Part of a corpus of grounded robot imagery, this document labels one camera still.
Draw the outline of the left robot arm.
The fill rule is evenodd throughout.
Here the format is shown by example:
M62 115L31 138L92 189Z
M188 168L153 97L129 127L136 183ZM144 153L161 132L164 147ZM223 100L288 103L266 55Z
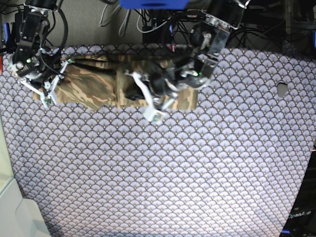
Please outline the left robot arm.
M248 5L247 0L213 0L206 12L194 10L170 16L162 31L164 34L180 19L194 16L199 20L189 33L189 44L184 52L174 57L168 66L151 61L142 72L126 72L134 80L136 97L146 101L143 113L146 120L161 123L165 110L178 100L182 91L201 90L210 84L219 55L231 32L238 29Z

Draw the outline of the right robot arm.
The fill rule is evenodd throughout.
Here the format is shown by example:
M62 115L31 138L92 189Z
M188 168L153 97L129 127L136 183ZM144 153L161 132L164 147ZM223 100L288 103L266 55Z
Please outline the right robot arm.
M61 0L25 1L30 11L22 20L20 41L9 61L9 68L18 82L37 94L45 107L57 103L55 89L72 62L62 59L69 32L62 3ZM64 25L61 45L54 54L49 54L46 47L47 36L52 32L49 13L58 13Z

